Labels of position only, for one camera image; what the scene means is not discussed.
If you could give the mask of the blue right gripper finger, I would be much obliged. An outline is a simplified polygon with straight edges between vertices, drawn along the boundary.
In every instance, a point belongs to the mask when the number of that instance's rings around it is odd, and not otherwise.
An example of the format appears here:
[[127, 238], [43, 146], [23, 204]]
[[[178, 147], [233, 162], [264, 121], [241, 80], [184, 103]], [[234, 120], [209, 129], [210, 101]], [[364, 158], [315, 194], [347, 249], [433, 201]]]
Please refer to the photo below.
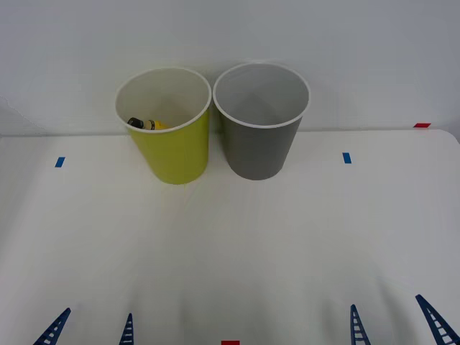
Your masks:
[[416, 295], [415, 298], [427, 320], [435, 343], [437, 345], [459, 344], [459, 335], [441, 314], [422, 295]]
[[352, 304], [350, 307], [350, 334], [351, 345], [371, 345], [369, 337], [364, 329], [357, 307]]

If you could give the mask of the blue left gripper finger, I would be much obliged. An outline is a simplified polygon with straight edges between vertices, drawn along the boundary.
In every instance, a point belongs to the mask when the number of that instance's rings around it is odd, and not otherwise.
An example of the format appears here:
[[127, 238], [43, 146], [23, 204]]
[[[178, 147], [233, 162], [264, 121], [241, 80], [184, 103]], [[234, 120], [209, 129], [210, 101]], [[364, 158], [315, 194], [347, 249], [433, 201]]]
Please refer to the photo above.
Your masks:
[[34, 342], [34, 345], [56, 345], [70, 313], [71, 309], [66, 308]]
[[134, 325], [131, 313], [127, 317], [119, 345], [134, 345]]

